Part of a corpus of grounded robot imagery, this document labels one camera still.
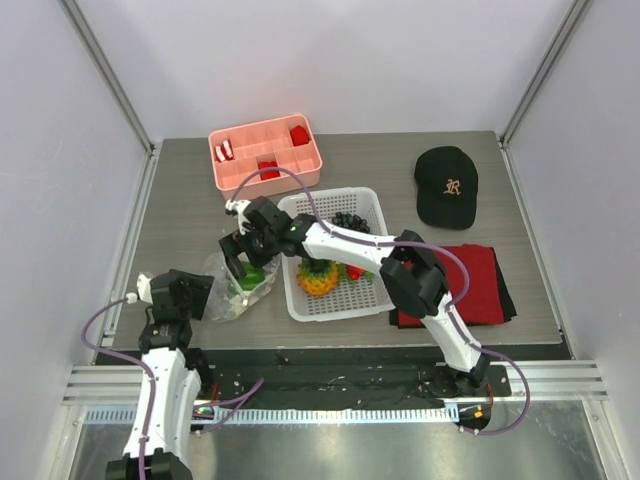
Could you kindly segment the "green fake leafy vegetable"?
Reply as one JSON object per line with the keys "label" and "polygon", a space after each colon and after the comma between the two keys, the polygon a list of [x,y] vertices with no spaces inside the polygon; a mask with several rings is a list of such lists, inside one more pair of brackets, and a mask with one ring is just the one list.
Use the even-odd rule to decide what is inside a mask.
{"label": "green fake leafy vegetable", "polygon": [[236,289],[236,285],[233,283],[233,280],[236,281],[236,283],[239,285],[242,291],[251,292],[266,279],[266,272],[263,268],[254,267],[249,262],[246,262],[246,261],[242,261],[242,263],[246,268],[247,275],[245,278],[240,280],[236,280],[232,274],[230,275],[228,290],[232,294],[238,293],[238,290]]}

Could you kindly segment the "polka dot zip bag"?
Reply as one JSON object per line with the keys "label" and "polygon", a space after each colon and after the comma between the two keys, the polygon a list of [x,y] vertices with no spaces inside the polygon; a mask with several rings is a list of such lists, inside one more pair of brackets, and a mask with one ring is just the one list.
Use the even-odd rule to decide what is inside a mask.
{"label": "polka dot zip bag", "polygon": [[280,270],[280,257],[262,267],[254,267],[246,254],[239,256],[246,275],[236,279],[227,267],[222,253],[211,254],[202,273],[214,282],[204,308],[203,321],[216,323],[237,320],[255,303],[268,295]]}

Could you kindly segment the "dark fake grape bunch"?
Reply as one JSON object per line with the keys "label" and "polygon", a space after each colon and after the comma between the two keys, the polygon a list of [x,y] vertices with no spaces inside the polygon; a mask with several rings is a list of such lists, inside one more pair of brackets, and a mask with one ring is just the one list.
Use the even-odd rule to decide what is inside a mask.
{"label": "dark fake grape bunch", "polygon": [[331,223],[337,227],[369,234],[371,232],[366,219],[351,213],[336,212]]}

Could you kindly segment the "red fake chili pepper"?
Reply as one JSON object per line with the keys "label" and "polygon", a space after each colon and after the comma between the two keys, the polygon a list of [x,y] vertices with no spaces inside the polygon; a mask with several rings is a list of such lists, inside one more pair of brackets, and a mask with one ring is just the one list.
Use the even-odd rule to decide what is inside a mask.
{"label": "red fake chili pepper", "polygon": [[364,275],[364,270],[352,265],[347,265],[346,273],[350,280],[358,281]]}

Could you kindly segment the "white plastic basket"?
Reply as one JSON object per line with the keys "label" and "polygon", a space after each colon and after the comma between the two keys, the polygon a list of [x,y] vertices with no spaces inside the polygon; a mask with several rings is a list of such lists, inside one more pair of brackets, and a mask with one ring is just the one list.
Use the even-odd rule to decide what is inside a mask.
{"label": "white plastic basket", "polygon": [[[319,216],[329,221],[337,212],[360,216],[367,221],[373,235],[388,234],[377,194],[367,187],[344,187],[311,193]],[[298,322],[325,322],[376,315],[394,308],[382,280],[366,274],[351,280],[340,269],[338,285],[329,293],[316,297],[307,294],[297,280],[298,257],[281,258],[284,291],[289,315]]]}

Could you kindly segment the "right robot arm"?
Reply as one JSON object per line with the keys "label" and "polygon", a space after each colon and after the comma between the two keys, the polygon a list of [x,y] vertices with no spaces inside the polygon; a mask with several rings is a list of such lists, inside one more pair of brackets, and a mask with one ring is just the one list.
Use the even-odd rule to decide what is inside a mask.
{"label": "right robot arm", "polygon": [[413,231],[405,230],[398,237],[350,231],[321,219],[316,209],[292,217],[266,197],[229,200],[225,211],[238,224],[219,241],[235,278],[246,275],[242,255],[255,267],[283,255],[363,269],[382,280],[396,310],[419,319],[427,328],[442,351],[457,391],[472,395],[486,385],[489,356],[456,308],[470,286],[469,274],[459,260],[454,262],[464,284],[454,296],[446,269],[434,255],[438,248],[425,244]]}

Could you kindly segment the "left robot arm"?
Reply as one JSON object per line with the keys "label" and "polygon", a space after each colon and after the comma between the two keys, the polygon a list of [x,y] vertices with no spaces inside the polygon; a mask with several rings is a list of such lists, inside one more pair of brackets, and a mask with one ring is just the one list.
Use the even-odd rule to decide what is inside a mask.
{"label": "left robot arm", "polygon": [[186,448],[195,400],[213,385],[206,356],[191,348],[191,322],[200,321],[214,278],[171,269],[141,273],[137,299],[147,304],[138,348],[143,381],[122,457],[107,464],[107,479],[191,479]]}

